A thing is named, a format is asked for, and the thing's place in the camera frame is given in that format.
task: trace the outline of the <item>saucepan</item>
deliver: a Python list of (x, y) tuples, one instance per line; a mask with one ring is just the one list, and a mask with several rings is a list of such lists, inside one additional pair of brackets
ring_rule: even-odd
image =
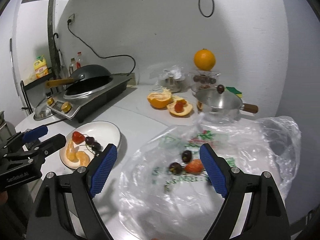
[(91, 78), (111, 76), (111, 73), (100, 65), (87, 65), (76, 69), (69, 78), (49, 80), (45, 83), (46, 88), (53, 88), (63, 85), (70, 85), (75, 82), (82, 82)]
[(196, 93), (196, 98), (199, 111), (218, 112), (234, 119), (239, 116), (239, 110), (253, 114), (259, 110), (256, 105), (243, 103), (241, 98), (226, 90), (223, 85), (218, 85), (217, 88), (201, 89)]

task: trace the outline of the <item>power socket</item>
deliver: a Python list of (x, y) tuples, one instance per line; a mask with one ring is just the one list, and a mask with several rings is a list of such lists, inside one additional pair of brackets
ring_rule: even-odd
[(73, 24), (75, 22), (75, 14), (72, 14), (69, 16), (68, 20), (71, 20), (71, 22), (69, 23), (69, 25)]

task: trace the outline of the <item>clear plastic bag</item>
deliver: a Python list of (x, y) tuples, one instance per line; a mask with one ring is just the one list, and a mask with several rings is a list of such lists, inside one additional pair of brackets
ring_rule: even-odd
[[(285, 199), (300, 161), (300, 131), (290, 117), (242, 122), (209, 122), (201, 114), (192, 126), (172, 126), (138, 150), (120, 177), (121, 223), (143, 240), (202, 239), (224, 199), (200, 175), (168, 171), (188, 149), (199, 158), (209, 143), (218, 156), (243, 172), (269, 171)], [(250, 196), (246, 194), (232, 237), (241, 232)]]
[(172, 92), (185, 91), (190, 86), (190, 74), (186, 67), (182, 65), (153, 66), (149, 69), (151, 70), (150, 79), (157, 78), (153, 87), (154, 91), (158, 91), (163, 87), (172, 90)]

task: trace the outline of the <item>orange segment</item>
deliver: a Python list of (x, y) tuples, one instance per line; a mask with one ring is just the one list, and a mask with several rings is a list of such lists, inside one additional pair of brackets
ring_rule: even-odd
[(90, 157), (84, 151), (78, 151), (76, 157), (80, 160), (80, 166), (88, 166), (90, 163)]
[[(185, 116), (185, 115), (189, 114), (192, 111), (192, 109), (193, 109), (192, 104), (190, 104), (185, 99), (183, 99), (181, 97), (177, 97), (177, 96), (173, 96), (172, 99), (173, 99), (173, 103), (167, 105), (167, 108), (168, 108), (168, 110), (169, 110), (169, 112), (171, 114), (174, 114), (176, 116)], [(183, 104), (182, 112), (177, 112), (175, 110), (175, 106), (176, 106), (177, 102), (181, 102), (181, 103), (182, 102), (186, 102), (185, 104)]]
[(76, 157), (76, 150), (75, 150), (75, 147), (73, 146), (72, 140), (70, 140), (68, 142), (67, 150), (66, 150), (66, 157), (69, 161), (71, 161), (73, 163), (76, 163), (79, 161)]
[(171, 92), (168, 89), (163, 89), (162, 93), (152, 92), (147, 99), (154, 108), (164, 108), (171, 102)]

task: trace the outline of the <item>screw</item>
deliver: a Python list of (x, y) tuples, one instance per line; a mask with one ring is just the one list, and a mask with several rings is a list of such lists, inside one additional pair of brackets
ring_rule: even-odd
[(84, 166), (81, 166), (81, 167), (79, 167), (79, 168), (77, 169), (77, 171), (78, 171), (79, 173), (83, 173), (83, 172), (85, 172), (85, 170), (86, 170), (86, 168), (85, 168)]
[(266, 178), (270, 178), (270, 177), (271, 177), (271, 173), (268, 172), (268, 171), (265, 171), (265, 172), (263, 173), (263, 176), (265, 176)]
[(232, 167), (232, 168), (231, 168), (231, 171), (232, 171), (233, 173), (239, 173), (239, 172), (240, 172), (240, 169), (239, 169), (238, 167)]
[(53, 172), (49, 172), (49, 173), (47, 174), (47, 178), (48, 178), (48, 179), (51, 179), (53, 176), (54, 176), (54, 173), (53, 173)]

